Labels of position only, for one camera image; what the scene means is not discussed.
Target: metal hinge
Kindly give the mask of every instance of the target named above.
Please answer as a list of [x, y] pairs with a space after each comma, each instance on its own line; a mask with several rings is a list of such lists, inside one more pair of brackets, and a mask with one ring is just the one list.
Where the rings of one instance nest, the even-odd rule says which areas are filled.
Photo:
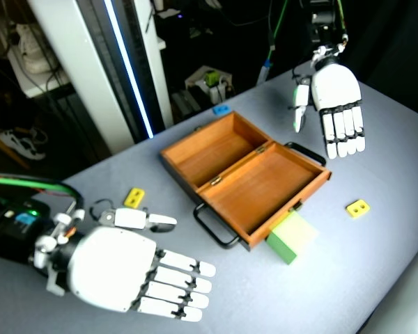
[[263, 147], [263, 146], [261, 146], [259, 148], [256, 148], [256, 152], [259, 153], [259, 154], [265, 152], [265, 150], [266, 150], [266, 148]]
[[220, 175], [217, 175], [216, 177], [214, 177], [213, 179], [211, 179], [210, 181], [210, 185], [214, 186], [216, 184], [219, 184], [222, 181], [222, 177]]

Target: wooden leg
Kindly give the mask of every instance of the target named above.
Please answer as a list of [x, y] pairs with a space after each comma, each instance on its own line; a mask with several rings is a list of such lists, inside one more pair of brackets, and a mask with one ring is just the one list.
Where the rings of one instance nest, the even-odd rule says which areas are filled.
[[15, 153], [8, 146], [3, 144], [1, 140], [0, 140], [0, 150], [4, 152], [6, 155], [8, 155], [8, 157], [10, 157], [12, 160], [17, 162], [21, 167], [25, 169], [29, 169], [29, 165], [21, 157], [19, 157], [17, 153]]

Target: box handle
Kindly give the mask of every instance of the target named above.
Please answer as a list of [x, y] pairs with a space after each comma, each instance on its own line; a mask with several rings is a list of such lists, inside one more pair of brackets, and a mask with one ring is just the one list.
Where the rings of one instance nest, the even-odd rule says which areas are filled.
[[196, 219], [196, 221], [199, 222], [199, 224], [206, 230], [207, 233], [210, 234], [210, 236], [223, 248], [231, 248], [234, 247], [240, 240], [240, 236], [236, 236], [234, 237], [232, 240], [228, 241], [228, 242], [224, 242], [222, 241], [198, 216], [200, 211], [207, 208], [207, 204], [206, 203], [201, 203], [200, 205], [197, 205], [194, 209], [194, 217]]
[[290, 148], [290, 149], [293, 149], [295, 151], [298, 151], [298, 152], [300, 152], [302, 154], [305, 154], [307, 157], [310, 157], [313, 160], [316, 160], [323, 167], [325, 167], [325, 165], [327, 164], [327, 161], [325, 160], [324, 157], [320, 156], [317, 153], [314, 153], [313, 151], [311, 151], [311, 150], [303, 147], [302, 145], [299, 145], [297, 143], [293, 143], [292, 141], [290, 141], [289, 143], [286, 143], [285, 146], [287, 148]]

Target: green cable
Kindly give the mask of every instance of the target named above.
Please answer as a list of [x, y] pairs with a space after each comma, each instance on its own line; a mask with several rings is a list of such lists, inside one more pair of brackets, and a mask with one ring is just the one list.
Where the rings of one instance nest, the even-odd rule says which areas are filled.
[[346, 21], [345, 21], [345, 19], [343, 17], [343, 9], [342, 9], [342, 2], [341, 2], [341, 0], [337, 0], [337, 5], [339, 7], [339, 14], [341, 16], [341, 26], [342, 26], [342, 29], [345, 31], [346, 30]]
[[[281, 24], [282, 19], [284, 18], [284, 13], [285, 13], [285, 9], [286, 9], [287, 4], [288, 4], [288, 0], [285, 0], [284, 6], [282, 7], [281, 12], [280, 12], [279, 21], [277, 22], [276, 29], [274, 30], [274, 39], [276, 39], [277, 34], [279, 33], [280, 24]], [[274, 52], [274, 50], [270, 50], [270, 52], [268, 53], [268, 60], [271, 59], [271, 55], [272, 55], [273, 52]]]
[[65, 188], [64, 186], [57, 185], [57, 184], [48, 184], [48, 183], [26, 181], [26, 180], [19, 180], [19, 179], [8, 179], [6, 177], [0, 177], [0, 184], [7, 184], [10, 186], [24, 186], [27, 188], [55, 190], [55, 191], [61, 191], [63, 193], [68, 193], [72, 195], [72, 191], [70, 191], [68, 188]]

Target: robotic hand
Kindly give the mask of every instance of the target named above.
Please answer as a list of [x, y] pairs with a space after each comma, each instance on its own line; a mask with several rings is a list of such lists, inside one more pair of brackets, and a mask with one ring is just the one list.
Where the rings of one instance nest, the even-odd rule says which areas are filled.
[[104, 225], [87, 235], [71, 233], [72, 217], [57, 214], [50, 235], [36, 241], [33, 265], [48, 272], [47, 290], [63, 296], [59, 274], [66, 275], [72, 293], [91, 305], [108, 310], [137, 312], [183, 321], [199, 321], [208, 306], [215, 267], [157, 247], [133, 228], [170, 230], [176, 220], [167, 216], [121, 208], [105, 211]]
[[[348, 35], [341, 2], [337, 1], [338, 8], [334, 4], [332, 0], [310, 0], [312, 41], [320, 44], [311, 60], [316, 73], [311, 78], [303, 77], [298, 81], [293, 102], [294, 128], [299, 132], [311, 91], [314, 106], [320, 114], [325, 147], [330, 159], [338, 155], [346, 157], [347, 154], [365, 149], [361, 91], [355, 75], [339, 64], [338, 55], [344, 51]], [[333, 45], [331, 41], [338, 39], [337, 9], [343, 31], [341, 41]]]

